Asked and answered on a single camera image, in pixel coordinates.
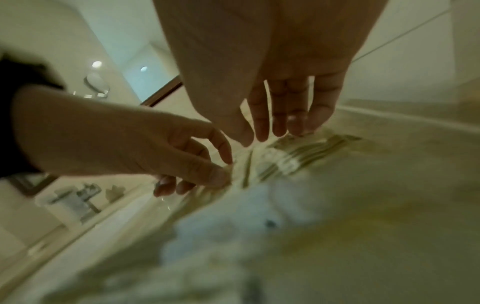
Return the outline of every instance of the recessed light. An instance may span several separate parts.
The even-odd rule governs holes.
[[[94,63],[92,63],[91,66],[94,67],[94,68],[99,68],[99,67],[102,66],[102,64],[103,63],[101,61],[95,61]]]

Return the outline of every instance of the white ceiling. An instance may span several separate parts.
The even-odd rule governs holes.
[[[152,0],[58,0],[76,8],[122,67],[147,44],[169,50]]]

